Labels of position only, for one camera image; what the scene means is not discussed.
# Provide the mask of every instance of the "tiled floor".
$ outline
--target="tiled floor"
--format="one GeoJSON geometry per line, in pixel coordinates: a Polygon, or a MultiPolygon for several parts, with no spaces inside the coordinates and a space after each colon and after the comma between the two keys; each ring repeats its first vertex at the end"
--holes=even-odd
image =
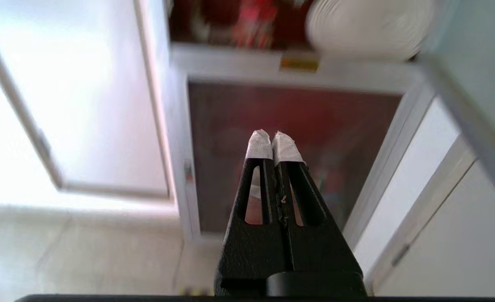
{"type": "Polygon", "coordinates": [[[178,218],[0,207],[0,302],[211,292],[220,246],[182,242],[178,218]]]}

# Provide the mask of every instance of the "yellow label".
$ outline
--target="yellow label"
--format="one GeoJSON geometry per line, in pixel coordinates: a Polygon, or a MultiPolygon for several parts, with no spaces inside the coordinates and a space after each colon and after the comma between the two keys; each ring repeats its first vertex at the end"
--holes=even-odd
{"type": "Polygon", "coordinates": [[[318,65],[318,60],[283,57],[281,59],[280,70],[316,73],[316,71],[318,70],[318,65]]]}

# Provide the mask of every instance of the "white fan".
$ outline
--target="white fan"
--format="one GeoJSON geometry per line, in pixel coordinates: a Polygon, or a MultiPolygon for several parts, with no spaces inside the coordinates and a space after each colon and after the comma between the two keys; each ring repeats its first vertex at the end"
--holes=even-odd
{"type": "Polygon", "coordinates": [[[318,0],[306,31],[322,53],[402,61],[420,50],[433,12],[432,0],[318,0]]]}

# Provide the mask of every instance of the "white door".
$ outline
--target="white door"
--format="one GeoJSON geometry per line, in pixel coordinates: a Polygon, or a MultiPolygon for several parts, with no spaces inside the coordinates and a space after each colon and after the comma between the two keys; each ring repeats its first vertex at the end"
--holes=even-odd
{"type": "Polygon", "coordinates": [[[495,297],[495,187],[480,162],[374,294],[495,297]]]}
{"type": "Polygon", "coordinates": [[[59,188],[168,200],[133,2],[0,2],[0,69],[59,188]]]}

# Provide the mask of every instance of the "floor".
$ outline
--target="floor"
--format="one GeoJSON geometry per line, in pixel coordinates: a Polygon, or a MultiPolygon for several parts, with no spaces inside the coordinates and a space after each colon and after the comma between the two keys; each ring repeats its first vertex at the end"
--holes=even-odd
{"type": "Polygon", "coordinates": [[[28,294],[210,292],[219,245],[178,218],[0,206],[0,302],[28,294]]]}

